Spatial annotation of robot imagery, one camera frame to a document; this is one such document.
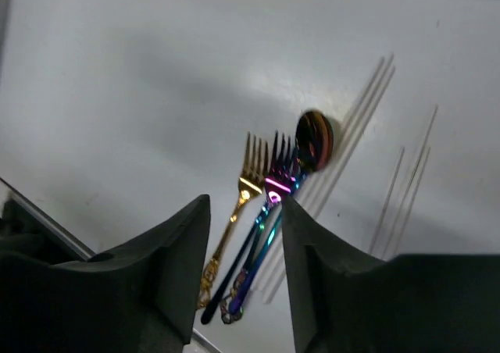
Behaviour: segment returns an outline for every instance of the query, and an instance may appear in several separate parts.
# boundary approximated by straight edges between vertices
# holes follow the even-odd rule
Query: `cutlery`
[[[327,164],[334,148],[333,128],[321,112],[316,110],[307,111],[301,115],[298,121],[297,130],[295,131],[295,143],[296,147],[288,170],[290,174],[280,180],[281,183],[289,182],[290,190],[285,193],[282,191],[280,199],[287,194],[293,195],[309,174],[316,172]],[[221,301],[220,309],[224,323],[231,324],[241,319],[243,315],[241,306],[250,289],[249,287],[252,285],[255,274],[259,270],[270,245],[273,243],[273,238],[280,228],[280,221],[279,215],[257,258],[255,260],[253,257],[247,258],[247,262],[234,282],[230,295]],[[231,298],[232,301],[230,301],[228,309],[227,302]]]
[[[281,141],[281,150],[280,154],[277,156],[277,146],[278,146],[278,132],[275,133],[274,136],[274,143],[273,143],[273,150],[271,153],[271,158],[270,158],[270,167],[268,174],[266,175],[266,178],[264,180],[264,184],[266,187],[266,190],[269,190],[273,192],[276,189],[276,186],[270,186],[270,180],[272,181],[272,176],[270,175],[273,174],[279,174],[282,172],[282,167],[284,164],[284,157],[289,157],[290,156],[290,141],[288,141],[288,149],[287,149],[287,154],[284,155],[284,147],[285,147],[285,140],[284,140],[284,135]],[[265,221],[269,217],[269,214],[271,213],[272,209],[276,207],[276,197],[273,193],[271,193],[271,196],[269,196],[269,193],[266,195],[266,201],[264,202],[264,205],[262,206],[262,211],[259,213],[257,218],[255,219],[254,224],[252,225],[252,228],[248,232],[247,237],[245,238],[245,241],[243,242],[243,245],[240,248],[240,251],[237,253],[236,258],[233,261],[233,264],[227,271],[226,276],[224,277],[222,283],[219,285],[219,288],[217,289],[217,292],[214,294],[211,300],[207,303],[205,307],[205,311],[202,314],[201,317],[201,322],[202,324],[208,324],[212,320],[213,315],[215,314],[215,311],[217,309],[217,305],[219,304],[220,300],[224,296],[224,291],[227,288],[227,285],[229,284],[231,277],[233,276],[234,271],[238,267],[238,263],[241,261],[241,258],[243,257],[243,254],[245,253],[248,245],[250,244],[250,241],[252,238],[254,239],[252,242],[252,246],[250,247],[250,250],[248,252],[248,256],[253,258],[253,255],[255,253],[255,250],[257,249],[257,245],[259,244],[259,238],[260,234],[262,234],[265,226]]]
[[[245,146],[245,158],[243,167],[238,178],[238,199],[234,206],[233,213],[229,218],[223,236],[220,238],[219,244],[214,251],[209,263],[203,269],[202,279],[200,282],[200,292],[198,295],[198,308],[207,306],[210,300],[210,290],[213,286],[213,281],[219,272],[219,264],[222,259],[224,248],[230,240],[230,236],[234,230],[234,224],[238,220],[243,207],[253,198],[261,195],[264,190],[264,183],[268,173],[268,144],[259,138],[259,146],[256,148],[257,137],[253,136],[252,152],[250,151],[250,133],[247,134],[247,142]]]

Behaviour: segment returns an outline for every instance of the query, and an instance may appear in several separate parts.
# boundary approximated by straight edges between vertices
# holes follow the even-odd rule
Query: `fork handle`
[[[257,251],[257,247],[259,246],[260,237],[263,235],[263,231],[266,227],[266,221],[269,219],[271,212],[277,207],[277,204],[270,203],[267,199],[262,206],[260,213],[255,218],[254,226],[255,228],[255,236],[253,237],[252,246],[248,251],[247,258],[245,260],[245,264],[242,269],[248,271],[250,266],[253,263],[255,252]]]
[[[224,230],[224,233],[220,238],[217,249],[212,255],[212,258],[215,258],[218,261],[222,258],[222,254],[224,253],[227,242],[229,241],[231,234],[233,233],[234,224],[238,221],[238,217],[243,210],[243,206],[245,206],[245,204],[250,200],[250,198],[245,197],[247,197],[247,195],[242,191],[239,198],[237,199],[236,205],[234,206],[233,213],[231,214],[231,217],[227,222],[226,229]]]
[[[219,289],[217,289],[217,292],[214,294],[212,300],[210,300],[210,302],[207,304],[206,309],[202,314],[202,324],[210,323],[210,321],[212,320],[213,315],[217,310],[217,306],[219,306],[219,303],[223,299],[224,292],[226,291],[226,288],[229,285],[231,278],[233,277],[233,273],[234,271],[236,271],[238,264],[243,258],[243,254],[245,253],[246,248],[250,244],[250,240],[255,234],[255,230],[256,227],[252,226],[252,228],[248,232],[247,237],[245,238],[245,242],[241,246],[240,251],[237,253],[236,258],[234,259],[233,264],[227,271],[226,277],[224,277],[224,280],[222,281],[222,283],[220,283]]]
[[[217,249],[214,251],[212,258],[206,264],[203,269],[202,279],[200,281],[200,291],[198,294],[198,308],[204,308],[210,301],[210,290],[213,286],[213,281],[217,277],[217,273],[219,272],[219,262],[222,258],[224,248],[226,247],[227,242],[230,239],[231,234],[233,233],[234,224],[238,220],[238,216],[243,209],[243,206],[249,201],[250,198],[243,191],[240,192],[237,203],[234,206],[233,213],[229,218],[229,222],[226,225],[226,229],[222,237],[220,238],[219,244],[217,245]]]
[[[277,217],[276,222],[274,222],[273,229],[270,231],[266,243],[260,249],[257,259],[253,263],[253,266],[250,269],[248,269],[248,272],[246,274],[245,279],[243,280],[243,283],[240,284],[237,293],[233,296],[233,299],[229,304],[228,310],[231,315],[237,314],[238,311],[241,310],[241,306],[243,305],[247,293],[250,290],[250,286],[252,285],[252,282],[255,279],[255,275],[257,274],[257,271],[259,271],[260,265],[262,265],[264,257],[266,257],[266,253],[269,250],[271,244],[273,243],[273,239],[276,233],[280,229],[280,225],[281,225],[281,213]]]

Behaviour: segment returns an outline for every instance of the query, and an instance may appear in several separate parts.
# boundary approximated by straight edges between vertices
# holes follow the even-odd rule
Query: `fork tines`
[[[257,137],[254,135],[252,142],[252,155],[250,155],[250,137],[251,134],[248,132],[245,159],[243,161],[243,172],[254,177],[265,177],[269,172],[269,145],[267,141],[264,141],[263,149],[263,140],[262,138],[259,138],[259,147],[257,150]]]
[[[277,155],[278,137],[279,134],[278,131],[276,131],[276,133],[274,134],[273,153],[271,155],[270,174],[278,174],[282,173],[283,171],[288,171],[293,160],[293,154],[291,151],[291,137],[288,136],[288,140],[286,141],[285,135],[281,134],[280,153]]]

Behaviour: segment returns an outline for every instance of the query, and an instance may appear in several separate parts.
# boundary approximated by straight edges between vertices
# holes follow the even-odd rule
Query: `gold handle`
[[[213,281],[217,277],[217,273],[219,272],[219,262],[222,258],[224,248],[226,247],[227,242],[230,239],[231,234],[233,233],[234,224],[238,220],[238,216],[243,208],[243,206],[250,200],[250,194],[247,191],[241,191],[240,196],[237,200],[236,206],[234,206],[233,213],[229,218],[229,222],[227,222],[226,229],[217,245],[217,249],[212,255],[212,258],[207,263],[205,268],[203,269],[202,280],[200,283],[200,293],[198,295],[198,309],[204,308],[210,302],[210,290],[213,286]]]

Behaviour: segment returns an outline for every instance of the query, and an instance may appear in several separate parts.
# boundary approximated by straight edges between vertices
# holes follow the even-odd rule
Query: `spoon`
[[[297,154],[296,162],[300,167],[300,171],[296,176],[298,182],[295,184],[295,188],[291,191],[290,195],[293,195],[300,188],[300,185],[308,175],[324,168],[330,160],[334,148],[334,131],[328,119],[321,112],[311,110],[302,114],[297,124],[297,130],[295,131],[295,146]],[[229,319],[231,323],[241,319],[243,316],[243,302],[267,251],[273,243],[277,231],[280,229],[280,222],[281,214],[277,217],[273,228],[269,232],[264,245],[248,271],[248,275],[243,280],[236,296],[229,304],[228,310],[232,316]],[[227,317],[223,319],[226,324],[230,324],[229,320]]]

